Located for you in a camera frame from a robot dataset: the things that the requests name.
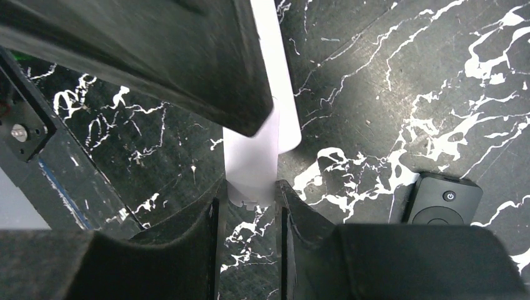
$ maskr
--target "metal plate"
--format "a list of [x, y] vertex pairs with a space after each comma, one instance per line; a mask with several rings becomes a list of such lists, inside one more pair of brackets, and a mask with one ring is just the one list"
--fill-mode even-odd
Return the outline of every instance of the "metal plate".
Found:
[[[46, 144], [55, 132], [55, 127], [38, 106], [34, 95], [22, 82], [23, 75], [9, 67], [8, 57], [0, 56], [0, 136], [11, 151], [22, 161], [29, 161]], [[27, 132], [24, 142], [11, 135], [15, 125]]]

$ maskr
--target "black metal bracket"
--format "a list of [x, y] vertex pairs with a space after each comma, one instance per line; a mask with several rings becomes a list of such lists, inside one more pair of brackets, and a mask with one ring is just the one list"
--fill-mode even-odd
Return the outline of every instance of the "black metal bracket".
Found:
[[39, 153], [55, 133], [51, 119], [38, 104], [40, 94], [31, 92], [16, 67], [14, 57], [0, 49], [0, 136], [22, 161]]

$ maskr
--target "black remote control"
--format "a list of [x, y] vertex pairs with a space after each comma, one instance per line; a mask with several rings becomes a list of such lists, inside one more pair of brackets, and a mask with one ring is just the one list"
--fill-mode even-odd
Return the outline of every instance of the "black remote control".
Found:
[[408, 224], [471, 224], [482, 198], [473, 182], [434, 173], [420, 174], [403, 222]]

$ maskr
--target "gray floor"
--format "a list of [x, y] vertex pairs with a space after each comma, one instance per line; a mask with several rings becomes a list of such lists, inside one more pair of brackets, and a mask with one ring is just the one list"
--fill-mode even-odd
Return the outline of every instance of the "gray floor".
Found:
[[49, 229], [24, 194], [0, 169], [0, 229]]

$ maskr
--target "white object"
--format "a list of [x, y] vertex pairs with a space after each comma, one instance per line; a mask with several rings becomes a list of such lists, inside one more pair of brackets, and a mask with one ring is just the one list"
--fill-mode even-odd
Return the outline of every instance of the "white object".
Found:
[[273, 0], [251, 0], [274, 109], [253, 137], [223, 128], [224, 167], [230, 201], [248, 210], [274, 201], [278, 154], [302, 140], [291, 78]]

